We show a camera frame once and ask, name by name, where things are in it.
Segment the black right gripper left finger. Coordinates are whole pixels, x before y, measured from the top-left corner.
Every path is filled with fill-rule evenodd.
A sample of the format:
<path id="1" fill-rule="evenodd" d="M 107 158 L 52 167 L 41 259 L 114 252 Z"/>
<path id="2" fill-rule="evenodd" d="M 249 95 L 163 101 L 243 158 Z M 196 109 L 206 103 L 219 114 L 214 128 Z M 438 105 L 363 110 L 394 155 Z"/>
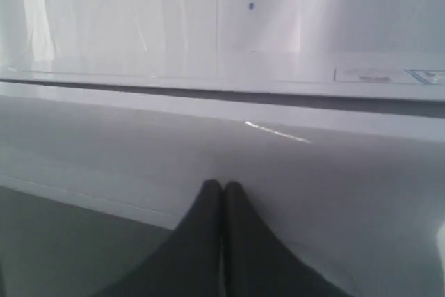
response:
<path id="1" fill-rule="evenodd" d="M 167 240 L 142 263 L 94 296 L 218 296 L 222 186 L 203 182 Z"/>

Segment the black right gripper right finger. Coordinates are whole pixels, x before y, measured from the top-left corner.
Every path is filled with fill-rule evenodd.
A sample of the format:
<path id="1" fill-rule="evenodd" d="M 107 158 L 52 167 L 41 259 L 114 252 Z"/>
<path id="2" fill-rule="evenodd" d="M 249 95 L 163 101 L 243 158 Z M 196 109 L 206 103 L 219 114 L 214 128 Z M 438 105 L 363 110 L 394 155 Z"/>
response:
<path id="1" fill-rule="evenodd" d="M 222 235 L 228 296 L 348 295 L 273 234 L 238 182 L 229 182 L 223 192 Z"/>

